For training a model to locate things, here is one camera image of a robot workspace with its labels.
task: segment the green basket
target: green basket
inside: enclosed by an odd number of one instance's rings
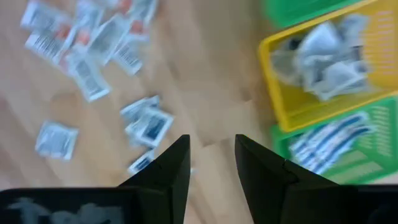
[[[376,126],[376,132],[361,136],[354,143],[352,150],[344,154],[322,176],[338,184],[365,184],[389,175],[398,170],[396,99],[385,98],[291,133],[284,133],[275,125],[271,129],[274,150],[280,156],[290,159],[289,143],[298,134],[335,119],[343,119],[359,111],[365,111],[369,114],[372,124]]]
[[[263,11],[277,27],[286,28],[344,8],[360,0],[263,0]]]

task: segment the wooden floor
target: wooden floor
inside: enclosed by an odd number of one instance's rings
[[[102,70],[113,91],[86,103],[78,87],[24,48],[27,0],[0,3],[0,188],[116,186],[142,149],[128,146],[119,110],[160,95],[175,122],[159,153],[190,134],[192,166],[186,223],[251,223],[234,161],[234,135],[270,146],[274,115],[256,57],[267,29],[258,0],[160,0],[143,71]],[[75,1],[48,0],[73,12]],[[39,157],[45,120],[80,129],[73,159]]]

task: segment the plastic crate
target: plastic crate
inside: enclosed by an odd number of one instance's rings
[[[287,29],[261,42],[259,56],[274,105],[275,115],[285,132],[295,131],[328,118],[353,110],[359,106],[397,94],[398,69],[396,44],[397,0],[362,1],[297,27]],[[303,34],[322,22],[338,22],[344,15],[360,13],[370,17],[363,34],[365,59],[370,63],[372,92],[337,96],[327,102],[320,102],[316,96],[306,93],[300,87],[285,85],[278,81],[272,69],[270,52],[278,48],[286,38]]]
[[[358,1],[360,0],[263,0],[263,11],[277,27],[285,28]]]
[[[298,134],[335,119],[343,119],[359,111],[365,111],[377,131],[374,134],[361,136],[354,143],[352,150],[344,154],[322,176],[338,184],[365,184],[384,177],[398,171],[396,99],[389,97],[379,100],[292,133],[284,133],[278,126],[274,126],[271,130],[274,150],[280,156],[291,159],[289,144]]]

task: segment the pile of packets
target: pile of packets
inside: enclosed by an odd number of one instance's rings
[[[40,1],[28,3],[21,27],[25,46],[72,77],[89,102],[111,88],[98,66],[111,59],[129,75],[142,67],[138,46],[149,40],[157,0],[78,0],[75,17]],[[105,9],[116,12],[101,24]]]
[[[368,22],[367,16],[350,14],[337,26],[327,21],[307,35],[283,41],[271,55],[277,78],[321,101],[369,90],[370,67],[361,38]]]
[[[159,106],[159,96],[153,96],[136,101],[120,111],[130,145],[147,148],[147,152],[128,168],[133,175],[155,159],[155,149],[173,123],[174,117],[160,110]],[[78,133],[76,128],[46,121],[37,137],[35,150],[41,156],[70,160]]]
[[[295,163],[323,174],[351,149],[357,138],[375,131],[369,115],[360,112],[307,131],[292,141],[289,150]]]

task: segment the yellow basket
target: yellow basket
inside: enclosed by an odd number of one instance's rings
[[[363,39],[365,59],[373,71],[369,74],[369,81],[376,87],[374,91],[337,96],[330,101],[320,102],[316,96],[304,92],[302,88],[278,81],[271,65],[270,53],[277,49],[283,40],[292,35],[309,32],[314,26],[328,20],[338,22],[345,15],[352,13],[360,13],[370,18]],[[398,0],[367,0],[264,39],[259,47],[259,55],[281,129],[285,132],[295,131],[381,98],[396,95],[397,22]]]

